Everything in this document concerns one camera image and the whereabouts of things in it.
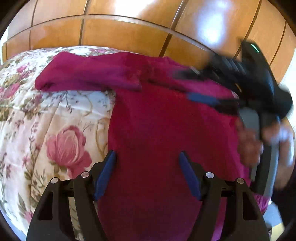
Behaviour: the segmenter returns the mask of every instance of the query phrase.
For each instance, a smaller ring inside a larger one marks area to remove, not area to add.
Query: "gray handle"
[[[261,113],[259,116],[256,111],[250,108],[240,109],[239,115],[245,127],[255,131],[258,139],[261,139],[260,130],[263,127],[269,126],[275,121],[279,121],[276,115]],[[263,148],[264,151],[260,157],[260,164],[250,171],[250,189],[255,193],[271,197],[279,160],[279,146],[264,143]]]

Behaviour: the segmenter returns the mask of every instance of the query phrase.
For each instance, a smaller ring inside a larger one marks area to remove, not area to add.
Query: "wooden headboard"
[[[96,45],[202,67],[258,43],[280,82],[296,37],[268,0],[30,0],[8,29],[3,59],[43,47]]]

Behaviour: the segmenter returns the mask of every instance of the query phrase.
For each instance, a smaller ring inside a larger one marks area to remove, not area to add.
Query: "silver screw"
[[[211,172],[207,172],[205,175],[206,175],[207,178],[213,178],[214,177],[214,174],[211,173]]]
[[[55,183],[57,183],[58,182],[58,178],[57,177],[54,177],[50,182],[52,183],[52,184],[55,184]]]
[[[83,178],[86,178],[86,177],[89,176],[89,172],[83,172],[83,173],[81,174],[81,176],[82,176]]]
[[[237,179],[237,182],[238,182],[239,184],[244,184],[244,180],[243,180],[242,178],[238,178],[238,179]]]

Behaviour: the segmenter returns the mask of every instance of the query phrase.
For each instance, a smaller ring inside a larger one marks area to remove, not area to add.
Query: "blurred hand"
[[[237,150],[241,162],[248,167],[258,165],[263,153],[263,143],[256,139],[255,132],[244,127],[241,120],[237,120],[236,127],[239,138]],[[275,123],[262,130],[262,137],[268,144],[279,144],[279,163],[274,188],[282,189],[290,180],[295,165],[293,131],[281,123]]]

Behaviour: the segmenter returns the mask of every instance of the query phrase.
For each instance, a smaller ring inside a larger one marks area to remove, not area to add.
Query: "dark sleeve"
[[[296,165],[287,186],[283,190],[275,190],[271,200],[278,206],[286,227],[293,218],[296,218]]]

